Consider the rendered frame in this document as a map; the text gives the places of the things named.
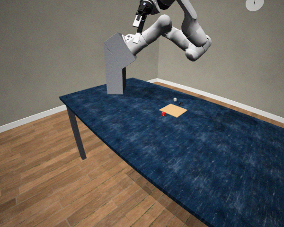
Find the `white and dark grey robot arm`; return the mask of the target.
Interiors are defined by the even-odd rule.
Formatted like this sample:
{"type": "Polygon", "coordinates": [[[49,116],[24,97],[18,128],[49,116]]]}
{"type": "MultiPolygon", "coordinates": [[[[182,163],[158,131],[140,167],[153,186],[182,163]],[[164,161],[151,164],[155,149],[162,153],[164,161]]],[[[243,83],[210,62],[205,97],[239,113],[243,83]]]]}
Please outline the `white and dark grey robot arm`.
{"type": "Polygon", "coordinates": [[[142,32],[138,44],[133,43],[135,35],[122,35],[125,44],[134,56],[156,41],[161,35],[185,51],[185,55],[190,61],[198,60],[208,50],[212,44],[211,38],[204,33],[198,24],[196,11],[189,0],[140,0],[140,3],[142,1],[148,1],[152,4],[151,15],[160,13],[160,9],[168,9],[174,1],[177,1],[185,16],[181,26],[182,30],[178,30],[172,26],[172,21],[168,15],[161,15],[150,28],[142,32]]]}

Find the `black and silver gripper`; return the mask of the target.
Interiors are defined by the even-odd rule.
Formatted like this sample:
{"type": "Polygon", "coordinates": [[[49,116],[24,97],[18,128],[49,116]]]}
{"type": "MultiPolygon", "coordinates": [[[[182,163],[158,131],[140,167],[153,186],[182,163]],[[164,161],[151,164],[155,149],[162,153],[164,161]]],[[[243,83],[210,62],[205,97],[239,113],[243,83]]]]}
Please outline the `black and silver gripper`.
{"type": "Polygon", "coordinates": [[[133,43],[138,43],[140,36],[142,35],[142,29],[145,23],[147,15],[152,12],[153,6],[148,1],[142,1],[138,8],[138,13],[136,12],[136,18],[133,23],[133,27],[137,27],[137,32],[134,37],[133,43]],[[139,32],[140,31],[140,32],[139,32]]]}

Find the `tan flat mat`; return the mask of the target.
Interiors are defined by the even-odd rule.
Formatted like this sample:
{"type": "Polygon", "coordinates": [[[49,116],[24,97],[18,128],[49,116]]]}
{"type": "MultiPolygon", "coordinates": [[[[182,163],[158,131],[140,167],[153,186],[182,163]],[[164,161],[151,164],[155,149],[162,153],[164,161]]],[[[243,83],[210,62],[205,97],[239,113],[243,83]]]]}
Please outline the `tan flat mat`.
{"type": "Polygon", "coordinates": [[[176,105],[169,104],[168,106],[165,106],[162,109],[160,109],[160,111],[166,112],[167,114],[178,118],[180,115],[182,115],[187,110],[184,108],[178,107],[176,105]]]}

